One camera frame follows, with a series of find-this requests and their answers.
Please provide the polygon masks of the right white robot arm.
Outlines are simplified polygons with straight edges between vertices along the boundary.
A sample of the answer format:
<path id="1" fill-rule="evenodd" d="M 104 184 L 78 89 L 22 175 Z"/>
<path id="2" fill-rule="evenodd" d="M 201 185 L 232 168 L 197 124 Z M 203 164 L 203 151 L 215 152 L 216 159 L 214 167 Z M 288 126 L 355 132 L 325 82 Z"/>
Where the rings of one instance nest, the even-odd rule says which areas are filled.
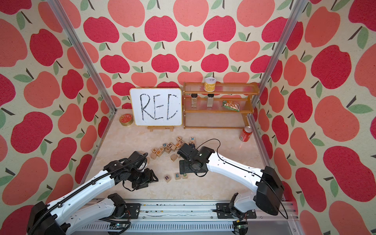
<path id="1" fill-rule="evenodd" d="M 259 209 L 269 215 L 281 214 L 288 219 L 287 210 L 282 204 L 285 186 L 275 169 L 266 166 L 264 169 L 240 164 L 221 155 L 218 150 L 200 145 L 183 144 L 177 151 L 182 157 L 179 162 L 180 174 L 194 173 L 204 177 L 207 172 L 224 175 L 242 185 L 249 191 L 235 193 L 224 210 L 233 218 L 243 220 L 248 211 Z"/>

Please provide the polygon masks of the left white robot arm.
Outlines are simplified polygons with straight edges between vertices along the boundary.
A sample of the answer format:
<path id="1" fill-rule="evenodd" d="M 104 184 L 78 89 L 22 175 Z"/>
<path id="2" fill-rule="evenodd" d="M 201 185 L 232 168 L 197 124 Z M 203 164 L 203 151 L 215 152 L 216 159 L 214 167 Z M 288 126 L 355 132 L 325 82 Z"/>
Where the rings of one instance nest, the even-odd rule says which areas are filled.
<path id="1" fill-rule="evenodd" d="M 119 219 L 125 219 L 125 224 L 129 226 L 131 210 L 117 193 L 90 207 L 85 208 L 84 205 L 119 183 L 131 182 L 130 192 L 133 192 L 158 182 L 154 171 L 147 168 L 147 156 L 147 153 L 135 151 L 128 158 L 111 161 L 96 176 L 74 191 L 48 204 L 37 203 L 31 209 L 26 233 L 70 235 L 96 220 L 117 223 Z"/>

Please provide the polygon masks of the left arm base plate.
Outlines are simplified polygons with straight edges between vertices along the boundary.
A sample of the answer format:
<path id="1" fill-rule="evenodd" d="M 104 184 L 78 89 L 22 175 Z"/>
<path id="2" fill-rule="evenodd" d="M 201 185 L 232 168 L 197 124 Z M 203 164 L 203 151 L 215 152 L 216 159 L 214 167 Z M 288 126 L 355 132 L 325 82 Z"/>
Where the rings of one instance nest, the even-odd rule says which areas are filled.
<path id="1" fill-rule="evenodd" d="M 116 219 L 138 219 L 140 208 L 140 203 L 121 204 L 116 206 L 113 216 Z"/>

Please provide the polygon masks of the wooden block letter R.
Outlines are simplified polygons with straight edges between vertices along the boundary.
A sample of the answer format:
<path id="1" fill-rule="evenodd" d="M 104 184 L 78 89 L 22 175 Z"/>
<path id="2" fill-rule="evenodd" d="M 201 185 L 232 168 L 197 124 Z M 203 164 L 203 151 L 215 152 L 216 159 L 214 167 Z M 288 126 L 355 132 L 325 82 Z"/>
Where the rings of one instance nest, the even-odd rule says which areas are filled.
<path id="1" fill-rule="evenodd" d="M 171 181 L 171 177 L 169 175 L 164 176 L 164 180 L 169 183 Z"/>

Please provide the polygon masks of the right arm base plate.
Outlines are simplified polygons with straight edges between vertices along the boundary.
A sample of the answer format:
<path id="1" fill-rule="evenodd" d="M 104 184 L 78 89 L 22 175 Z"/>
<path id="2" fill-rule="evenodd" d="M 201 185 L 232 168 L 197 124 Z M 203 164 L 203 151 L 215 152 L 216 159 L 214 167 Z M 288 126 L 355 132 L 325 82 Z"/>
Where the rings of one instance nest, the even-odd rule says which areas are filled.
<path id="1" fill-rule="evenodd" d="M 216 203 L 215 209 L 212 210 L 217 214 L 218 219 L 256 219 L 256 212 L 253 210 L 247 212 L 241 212 L 234 206 L 230 206 L 230 203 Z"/>

